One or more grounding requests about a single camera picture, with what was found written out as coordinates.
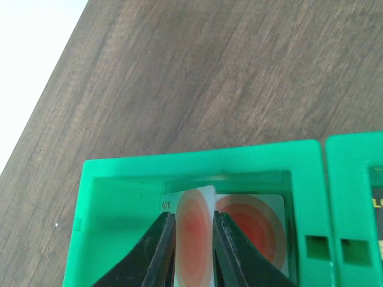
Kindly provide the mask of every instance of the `white background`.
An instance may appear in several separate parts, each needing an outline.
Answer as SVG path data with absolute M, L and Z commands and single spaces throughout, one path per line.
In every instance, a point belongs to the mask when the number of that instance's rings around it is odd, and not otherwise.
M 86 3 L 0 1 L 0 173 Z

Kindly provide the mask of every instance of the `green tray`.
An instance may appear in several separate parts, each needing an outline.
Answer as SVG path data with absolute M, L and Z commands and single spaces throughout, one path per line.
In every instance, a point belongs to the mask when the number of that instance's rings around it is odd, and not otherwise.
M 221 194 L 282 194 L 290 278 L 301 287 L 335 286 L 323 158 L 314 140 L 85 162 L 64 286 L 90 286 L 118 263 L 159 215 L 164 193 L 204 185 Z
M 372 188 L 383 187 L 383 133 L 326 142 L 339 286 L 383 286 Z

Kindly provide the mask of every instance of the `card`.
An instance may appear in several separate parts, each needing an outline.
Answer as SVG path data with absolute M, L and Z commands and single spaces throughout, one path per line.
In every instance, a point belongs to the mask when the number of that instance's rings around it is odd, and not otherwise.
M 216 209 L 227 212 L 260 253 L 288 277 L 285 206 L 282 195 L 219 194 Z
M 195 188 L 165 194 L 161 212 L 175 214 L 176 242 L 174 286 L 214 287 L 212 222 L 215 188 Z
M 383 187 L 372 189 L 372 203 L 375 209 L 376 227 L 378 229 L 378 242 L 383 261 Z

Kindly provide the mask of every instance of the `wooden table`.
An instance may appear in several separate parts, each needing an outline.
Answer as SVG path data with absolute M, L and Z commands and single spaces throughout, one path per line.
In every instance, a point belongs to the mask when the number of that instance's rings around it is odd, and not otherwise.
M 382 29 L 373 0 L 90 0 L 0 177 L 0 286 L 61 285 L 84 160 L 382 129 Z

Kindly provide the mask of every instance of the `wood grain surface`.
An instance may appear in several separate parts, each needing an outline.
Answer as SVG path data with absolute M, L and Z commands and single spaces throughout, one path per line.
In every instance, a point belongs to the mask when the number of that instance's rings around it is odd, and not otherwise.
M 382 28 L 373 0 L 90 0 L 0 177 L 0 286 L 62 284 L 84 160 L 383 129 Z

